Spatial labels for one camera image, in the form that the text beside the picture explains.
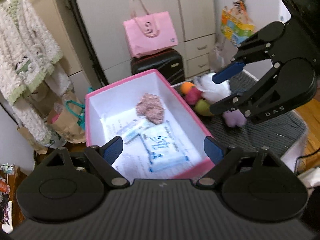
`black suitcase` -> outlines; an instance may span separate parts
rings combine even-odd
[[[134,58],[131,61],[131,73],[135,75],[156,68],[171,85],[184,81],[182,56],[174,49],[166,49],[157,54]]]

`teal bag handle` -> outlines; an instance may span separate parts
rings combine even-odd
[[[83,104],[79,104],[78,102],[73,101],[73,100],[68,100],[68,101],[66,101],[66,102],[64,103],[66,109],[67,109],[71,114],[73,114],[75,117],[78,117],[78,118],[82,119],[82,118],[83,118],[83,115],[76,114],[74,111],[72,111],[72,110],[70,109],[70,107],[69,107],[69,104],[74,104],[74,105],[76,105],[76,106],[81,107],[81,108],[82,108],[82,111],[84,110],[84,105],[83,105]]]

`plush toy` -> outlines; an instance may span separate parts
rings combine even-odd
[[[215,73],[209,73],[201,77],[195,77],[194,82],[185,82],[181,86],[181,92],[185,94],[185,101],[188,105],[194,106],[194,111],[203,116],[213,116],[209,108],[215,102],[230,96],[229,81],[215,84],[212,82],[212,76]],[[223,113],[226,125],[229,127],[243,127],[247,120],[239,111],[226,111]]]

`green ball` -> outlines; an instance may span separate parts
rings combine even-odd
[[[194,107],[194,111],[197,114],[200,114],[202,116],[213,116],[213,114],[210,112],[209,108],[210,108],[210,104],[206,100],[200,99],[196,103],[196,105]]]

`das logo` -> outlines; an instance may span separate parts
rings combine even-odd
[[[270,115],[272,115],[272,114],[277,114],[277,113],[279,113],[279,112],[281,112],[281,111],[283,111],[283,110],[284,110],[284,107],[281,106],[281,107],[279,107],[278,110],[274,109],[272,112],[267,112],[267,113],[265,113],[265,115],[266,115],[266,116],[270,116]]]

